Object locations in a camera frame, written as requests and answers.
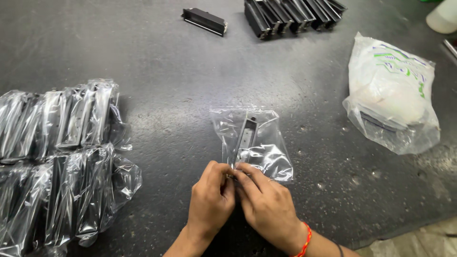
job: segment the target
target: person's left hand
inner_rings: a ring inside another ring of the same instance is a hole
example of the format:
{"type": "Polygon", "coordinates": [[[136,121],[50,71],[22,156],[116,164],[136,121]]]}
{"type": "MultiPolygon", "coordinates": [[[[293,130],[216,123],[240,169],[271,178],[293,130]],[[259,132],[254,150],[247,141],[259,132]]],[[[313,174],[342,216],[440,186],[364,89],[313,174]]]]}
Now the person's left hand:
{"type": "Polygon", "coordinates": [[[235,186],[226,163],[211,161],[192,187],[188,232],[198,240],[211,242],[235,208],[235,186]]]}

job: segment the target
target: metal rod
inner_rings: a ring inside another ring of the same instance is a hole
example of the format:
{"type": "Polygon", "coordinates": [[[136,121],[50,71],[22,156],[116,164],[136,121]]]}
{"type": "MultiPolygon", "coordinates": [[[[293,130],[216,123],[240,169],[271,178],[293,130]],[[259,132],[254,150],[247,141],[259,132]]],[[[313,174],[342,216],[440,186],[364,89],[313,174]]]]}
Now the metal rod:
{"type": "Polygon", "coordinates": [[[443,43],[457,59],[457,50],[454,48],[454,46],[451,43],[449,43],[449,41],[447,39],[445,39],[443,43]]]}

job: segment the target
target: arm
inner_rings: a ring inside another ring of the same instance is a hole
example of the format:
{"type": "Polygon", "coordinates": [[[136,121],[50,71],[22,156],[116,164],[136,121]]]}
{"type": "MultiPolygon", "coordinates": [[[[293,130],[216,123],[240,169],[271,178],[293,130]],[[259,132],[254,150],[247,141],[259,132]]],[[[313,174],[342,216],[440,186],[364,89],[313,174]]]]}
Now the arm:
{"type": "Polygon", "coordinates": [[[235,208],[232,171],[228,164],[209,162],[192,187],[189,219],[164,257],[200,257],[235,208]]]}
{"type": "MultiPolygon", "coordinates": [[[[290,256],[297,255],[306,242],[308,229],[295,213],[289,190],[247,163],[238,164],[237,169],[242,171],[230,170],[229,174],[242,185],[237,192],[246,221],[272,245],[290,256]]],[[[341,248],[345,257],[359,257],[354,251],[341,248]]],[[[305,256],[340,257],[340,250],[313,231],[305,256]]]]}

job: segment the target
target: wrist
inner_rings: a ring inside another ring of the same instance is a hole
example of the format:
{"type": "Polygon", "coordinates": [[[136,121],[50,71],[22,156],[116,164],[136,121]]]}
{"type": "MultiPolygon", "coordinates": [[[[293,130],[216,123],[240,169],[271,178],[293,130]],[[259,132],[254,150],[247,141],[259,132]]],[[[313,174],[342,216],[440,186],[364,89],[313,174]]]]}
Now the wrist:
{"type": "Polygon", "coordinates": [[[291,238],[291,244],[287,249],[285,249],[285,252],[289,256],[296,256],[302,251],[303,246],[308,239],[308,227],[299,220],[297,230],[291,238]]]}
{"type": "Polygon", "coordinates": [[[196,256],[200,256],[201,254],[203,254],[203,252],[206,250],[206,248],[208,248],[209,244],[213,240],[212,237],[210,238],[209,236],[194,233],[189,229],[188,225],[186,225],[182,229],[179,237],[181,236],[188,245],[188,249],[191,252],[195,252],[196,254],[198,254],[196,256]]]}

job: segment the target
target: finger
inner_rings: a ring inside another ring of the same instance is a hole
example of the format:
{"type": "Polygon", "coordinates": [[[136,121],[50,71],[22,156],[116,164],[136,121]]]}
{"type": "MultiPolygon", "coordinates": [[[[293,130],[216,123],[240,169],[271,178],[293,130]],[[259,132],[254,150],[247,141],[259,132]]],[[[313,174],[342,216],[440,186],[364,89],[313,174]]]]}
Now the finger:
{"type": "Polygon", "coordinates": [[[262,192],[255,185],[254,181],[248,177],[248,175],[238,170],[231,170],[228,173],[235,176],[238,182],[243,186],[246,195],[251,201],[255,201],[256,199],[262,197],[262,192]]]}
{"type": "Polygon", "coordinates": [[[217,164],[217,161],[210,161],[208,165],[206,165],[205,170],[202,173],[202,176],[200,177],[201,181],[207,181],[208,180],[208,175],[211,173],[211,169],[215,164],[217,164]]]}
{"type": "Polygon", "coordinates": [[[207,185],[212,190],[220,192],[221,186],[225,183],[226,174],[232,168],[227,163],[217,163],[211,167],[211,171],[207,175],[207,185]]]}
{"type": "Polygon", "coordinates": [[[251,200],[249,200],[244,189],[237,187],[236,192],[241,200],[241,208],[243,208],[244,217],[246,220],[250,220],[254,216],[254,208],[252,207],[251,200]]]}
{"type": "Polygon", "coordinates": [[[222,197],[225,199],[228,206],[231,208],[235,206],[235,184],[233,179],[227,178],[227,183],[224,191],[222,192],[222,197]]]}
{"type": "Polygon", "coordinates": [[[251,175],[252,180],[254,183],[259,187],[260,191],[263,193],[265,190],[271,189],[270,179],[263,175],[262,171],[257,169],[256,167],[252,166],[249,163],[241,162],[236,166],[237,170],[242,170],[245,173],[251,175]]]}

